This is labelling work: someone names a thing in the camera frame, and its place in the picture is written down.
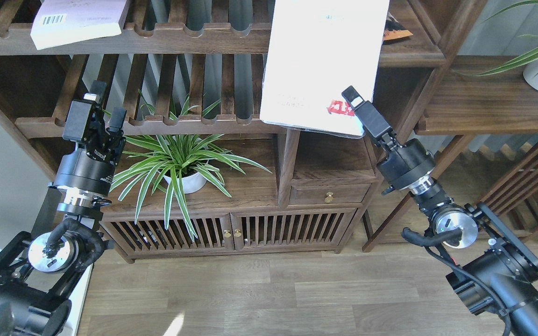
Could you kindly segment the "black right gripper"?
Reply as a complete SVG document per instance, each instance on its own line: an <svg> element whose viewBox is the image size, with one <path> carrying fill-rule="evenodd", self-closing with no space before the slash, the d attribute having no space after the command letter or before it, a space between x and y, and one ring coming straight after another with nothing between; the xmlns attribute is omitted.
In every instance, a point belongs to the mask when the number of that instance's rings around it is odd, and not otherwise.
<svg viewBox="0 0 538 336"><path fill-rule="evenodd" d="M356 113L376 146L384 149L396 147L395 131L371 102L361 97L353 86L348 86L342 92L342 97L350 106L350 110Z"/></svg>

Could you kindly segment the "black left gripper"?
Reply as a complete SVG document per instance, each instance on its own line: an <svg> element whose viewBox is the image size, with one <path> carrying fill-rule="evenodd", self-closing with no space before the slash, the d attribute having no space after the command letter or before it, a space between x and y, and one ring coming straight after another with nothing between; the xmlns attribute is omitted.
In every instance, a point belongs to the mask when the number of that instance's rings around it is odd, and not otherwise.
<svg viewBox="0 0 538 336"><path fill-rule="evenodd" d="M90 91L84 94L84 100L72 101L63 139L76 142L91 159L117 165L126 142L122 126L127 111L114 108L106 126L101 108L106 102L107 82L93 81Z"/></svg>

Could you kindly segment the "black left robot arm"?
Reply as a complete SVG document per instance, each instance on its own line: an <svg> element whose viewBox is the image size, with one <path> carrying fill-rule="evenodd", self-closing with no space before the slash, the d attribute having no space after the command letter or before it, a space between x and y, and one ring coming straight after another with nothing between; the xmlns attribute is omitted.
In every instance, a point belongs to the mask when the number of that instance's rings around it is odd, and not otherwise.
<svg viewBox="0 0 538 336"><path fill-rule="evenodd" d="M106 87L94 81L69 108L63 138L76 146L62 158L51 183L64 192L57 207L64 218L36 238L19 232L0 252L0 336L60 334L71 312L71 293L88 266L113 248L98 228L126 143L127 111L115 108L104 120Z"/></svg>

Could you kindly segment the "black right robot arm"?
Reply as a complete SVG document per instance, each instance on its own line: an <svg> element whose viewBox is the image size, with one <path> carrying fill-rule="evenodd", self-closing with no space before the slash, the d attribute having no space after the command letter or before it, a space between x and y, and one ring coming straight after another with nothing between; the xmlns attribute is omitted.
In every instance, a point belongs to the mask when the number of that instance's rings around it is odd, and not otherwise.
<svg viewBox="0 0 538 336"><path fill-rule="evenodd" d="M399 143L391 125L354 87L342 97L386 153L377 168L389 183L387 191L408 189L429 221L423 234L404 228L406 242L451 268L447 281L470 313L497 315L505 336L538 336L534 253L486 204L456 204L431 177L433 155L418 140Z"/></svg>

